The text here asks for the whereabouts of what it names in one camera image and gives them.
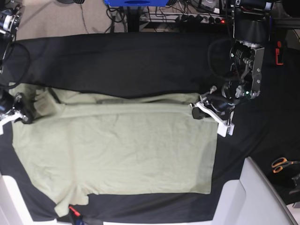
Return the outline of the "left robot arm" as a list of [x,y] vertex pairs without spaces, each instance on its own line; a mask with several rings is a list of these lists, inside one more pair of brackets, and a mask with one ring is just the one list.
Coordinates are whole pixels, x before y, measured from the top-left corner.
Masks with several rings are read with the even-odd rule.
[[265,44],[270,39],[270,11],[272,3],[266,0],[228,0],[225,3],[225,17],[232,19],[228,27],[231,42],[231,69],[221,75],[213,67],[213,47],[225,41],[216,40],[208,48],[208,66],[211,73],[224,84],[199,96],[191,103],[193,117],[211,117],[218,123],[217,133],[222,137],[232,135],[234,109],[260,95],[262,65]]

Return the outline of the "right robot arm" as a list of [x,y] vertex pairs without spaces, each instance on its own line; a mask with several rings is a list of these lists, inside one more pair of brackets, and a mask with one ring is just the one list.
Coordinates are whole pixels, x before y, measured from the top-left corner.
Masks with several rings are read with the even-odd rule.
[[31,124],[34,120],[33,110],[23,93],[16,93],[14,96],[9,90],[16,88],[23,81],[27,74],[31,58],[28,49],[16,42],[16,34],[21,23],[24,12],[22,3],[9,0],[0,2],[0,72],[3,72],[4,65],[18,46],[25,51],[26,63],[23,74],[12,85],[0,85],[0,134],[4,134],[4,125],[10,122],[21,121],[24,124]]

